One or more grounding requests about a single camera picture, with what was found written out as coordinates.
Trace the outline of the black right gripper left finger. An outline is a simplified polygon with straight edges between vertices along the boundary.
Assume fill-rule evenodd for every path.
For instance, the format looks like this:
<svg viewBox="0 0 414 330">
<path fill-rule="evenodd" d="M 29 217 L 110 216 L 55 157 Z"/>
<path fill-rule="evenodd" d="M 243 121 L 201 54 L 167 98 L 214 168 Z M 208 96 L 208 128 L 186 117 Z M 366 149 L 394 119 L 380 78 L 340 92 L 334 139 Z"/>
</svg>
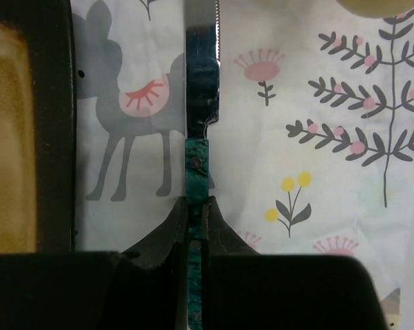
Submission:
<svg viewBox="0 0 414 330">
<path fill-rule="evenodd" d="M 186 329 L 188 206 L 123 252 L 0 255 L 0 329 Z"/>
</svg>

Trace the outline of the floral animal print napkin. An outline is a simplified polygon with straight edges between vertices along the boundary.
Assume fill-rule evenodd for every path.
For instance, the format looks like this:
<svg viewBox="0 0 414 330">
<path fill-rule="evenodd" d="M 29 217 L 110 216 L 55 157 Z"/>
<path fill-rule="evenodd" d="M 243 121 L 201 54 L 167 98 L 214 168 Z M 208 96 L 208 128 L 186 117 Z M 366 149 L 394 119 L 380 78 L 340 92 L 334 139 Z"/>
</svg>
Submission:
<svg viewBox="0 0 414 330">
<path fill-rule="evenodd" d="M 77 247 L 124 250 L 183 191 L 182 1 L 73 1 Z M 221 211 L 262 254 L 345 254 L 391 329 L 414 222 L 414 6 L 221 1 Z"/>
</svg>

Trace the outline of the green-handled steel knife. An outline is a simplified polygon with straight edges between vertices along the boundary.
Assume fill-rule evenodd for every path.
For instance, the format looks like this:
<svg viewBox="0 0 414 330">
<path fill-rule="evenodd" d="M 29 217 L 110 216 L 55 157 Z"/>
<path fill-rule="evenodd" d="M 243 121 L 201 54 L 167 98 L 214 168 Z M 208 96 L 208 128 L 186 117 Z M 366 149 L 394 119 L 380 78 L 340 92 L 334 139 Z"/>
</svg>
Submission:
<svg viewBox="0 0 414 330">
<path fill-rule="evenodd" d="M 185 187 L 188 203 L 188 326 L 202 328 L 201 216 L 209 196 L 207 129 L 219 119 L 219 8 L 217 1 L 184 2 L 186 62 Z"/>
</svg>

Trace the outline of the square black amber plate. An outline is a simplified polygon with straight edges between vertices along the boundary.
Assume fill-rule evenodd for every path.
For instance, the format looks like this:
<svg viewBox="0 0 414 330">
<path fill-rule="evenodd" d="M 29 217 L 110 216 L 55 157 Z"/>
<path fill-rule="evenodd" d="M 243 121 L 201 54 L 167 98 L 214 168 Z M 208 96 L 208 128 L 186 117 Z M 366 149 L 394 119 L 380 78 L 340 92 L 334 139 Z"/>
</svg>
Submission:
<svg viewBox="0 0 414 330">
<path fill-rule="evenodd" d="M 0 1 L 0 254 L 72 249 L 74 70 L 68 1 Z"/>
</svg>

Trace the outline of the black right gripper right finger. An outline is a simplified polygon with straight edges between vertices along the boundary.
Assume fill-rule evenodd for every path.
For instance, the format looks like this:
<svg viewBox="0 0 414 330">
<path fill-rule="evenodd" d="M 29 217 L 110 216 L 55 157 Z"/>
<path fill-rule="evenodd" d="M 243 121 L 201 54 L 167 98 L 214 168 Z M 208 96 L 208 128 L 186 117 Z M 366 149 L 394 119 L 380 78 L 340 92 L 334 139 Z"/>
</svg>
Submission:
<svg viewBox="0 0 414 330">
<path fill-rule="evenodd" d="M 214 197 L 203 207 L 202 234 L 204 329 L 386 329 L 371 278 L 354 258 L 259 254 Z"/>
</svg>

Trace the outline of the yellow ceramic mug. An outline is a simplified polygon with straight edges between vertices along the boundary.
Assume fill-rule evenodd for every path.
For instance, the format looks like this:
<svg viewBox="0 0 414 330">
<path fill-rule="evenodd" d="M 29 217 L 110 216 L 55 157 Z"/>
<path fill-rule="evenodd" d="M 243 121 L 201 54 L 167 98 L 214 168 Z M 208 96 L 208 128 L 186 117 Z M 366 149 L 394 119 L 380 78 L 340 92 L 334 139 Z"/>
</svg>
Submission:
<svg viewBox="0 0 414 330">
<path fill-rule="evenodd" d="M 337 0 L 337 3 L 365 18 L 392 17 L 414 8 L 414 0 Z"/>
</svg>

